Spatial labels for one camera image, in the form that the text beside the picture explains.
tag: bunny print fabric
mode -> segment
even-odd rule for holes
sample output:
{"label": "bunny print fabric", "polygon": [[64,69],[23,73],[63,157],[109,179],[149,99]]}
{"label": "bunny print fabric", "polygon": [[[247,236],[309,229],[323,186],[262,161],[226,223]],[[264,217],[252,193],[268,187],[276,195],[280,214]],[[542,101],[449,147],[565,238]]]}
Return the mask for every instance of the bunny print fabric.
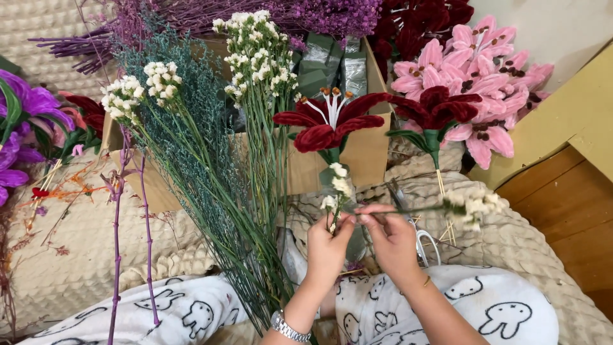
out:
{"label": "bunny print fabric", "polygon": [[[238,296],[222,276],[180,276],[153,282],[160,323],[153,323],[147,285],[120,294],[114,344],[201,344],[219,327],[247,319]],[[112,299],[21,342],[21,345],[105,345]]]}
{"label": "bunny print fabric", "polygon": [[[425,271],[491,345],[558,343],[553,307],[520,276],[491,266],[444,265]],[[336,315],[341,344],[429,344],[417,315],[385,274],[343,279]]]}

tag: scissors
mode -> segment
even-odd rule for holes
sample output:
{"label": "scissors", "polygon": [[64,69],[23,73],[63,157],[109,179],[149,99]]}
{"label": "scissors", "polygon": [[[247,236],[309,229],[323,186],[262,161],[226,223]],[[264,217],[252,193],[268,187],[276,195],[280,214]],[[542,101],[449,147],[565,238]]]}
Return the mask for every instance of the scissors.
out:
{"label": "scissors", "polygon": [[[402,192],[402,189],[400,189],[398,187],[398,184],[396,183],[396,179],[392,179],[392,182],[386,182],[386,186],[387,189],[389,189],[389,194],[392,197],[392,200],[394,201],[394,204],[396,205],[396,208],[399,211],[408,211],[409,209],[409,204],[406,201],[405,198],[405,194]],[[424,246],[421,243],[421,238],[422,237],[427,237],[430,242],[432,243],[434,250],[436,251],[436,260],[438,265],[440,266],[441,264],[441,255],[438,252],[438,248],[436,246],[436,242],[434,241],[434,239],[432,238],[432,236],[430,236],[430,234],[425,231],[420,229],[417,224],[415,224],[415,221],[413,220],[413,217],[411,217],[410,214],[403,214],[404,218],[406,219],[407,222],[409,222],[410,224],[412,224],[415,227],[415,232],[416,232],[416,237],[417,237],[417,243],[416,243],[416,248],[417,248],[417,256],[422,260],[422,262],[424,262],[424,266],[425,267],[430,267],[430,264],[428,263],[428,258],[425,256],[425,251],[424,251]]]}

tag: woman's right hand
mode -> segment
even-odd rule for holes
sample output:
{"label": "woman's right hand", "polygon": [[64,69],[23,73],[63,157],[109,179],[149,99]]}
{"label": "woman's right hand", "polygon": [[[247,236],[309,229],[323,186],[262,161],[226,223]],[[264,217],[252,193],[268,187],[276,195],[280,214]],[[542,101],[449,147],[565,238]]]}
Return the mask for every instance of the woman's right hand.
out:
{"label": "woman's right hand", "polygon": [[377,214],[394,211],[391,205],[372,204],[356,209],[356,214],[368,228],[379,266],[400,288],[406,278],[422,273],[417,263],[415,227],[401,214]]}

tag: hand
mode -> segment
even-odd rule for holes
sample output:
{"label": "hand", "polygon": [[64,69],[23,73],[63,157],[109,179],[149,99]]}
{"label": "hand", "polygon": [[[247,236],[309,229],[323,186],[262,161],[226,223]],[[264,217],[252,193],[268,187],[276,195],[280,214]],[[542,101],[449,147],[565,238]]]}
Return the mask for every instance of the hand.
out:
{"label": "hand", "polygon": [[347,243],[356,224],[356,217],[341,212],[335,230],[335,236],[328,232],[333,215],[322,217],[309,228],[307,236],[308,255],[304,283],[312,289],[321,289],[326,293],[333,286],[345,264]]}
{"label": "hand", "polygon": [[421,269],[417,263],[415,227],[401,214],[376,214],[394,211],[396,208],[391,205],[373,204],[356,209],[356,214],[359,222],[368,228],[377,262],[400,288],[403,279]]}

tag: silver watch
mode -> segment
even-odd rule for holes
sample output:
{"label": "silver watch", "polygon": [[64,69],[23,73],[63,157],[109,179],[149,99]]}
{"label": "silver watch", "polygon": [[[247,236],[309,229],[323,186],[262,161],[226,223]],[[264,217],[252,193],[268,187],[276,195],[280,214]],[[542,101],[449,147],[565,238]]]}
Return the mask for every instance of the silver watch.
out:
{"label": "silver watch", "polygon": [[299,343],[306,343],[311,338],[310,334],[298,333],[288,326],[283,319],[283,310],[275,311],[275,313],[272,314],[270,323],[272,324],[272,329]]}

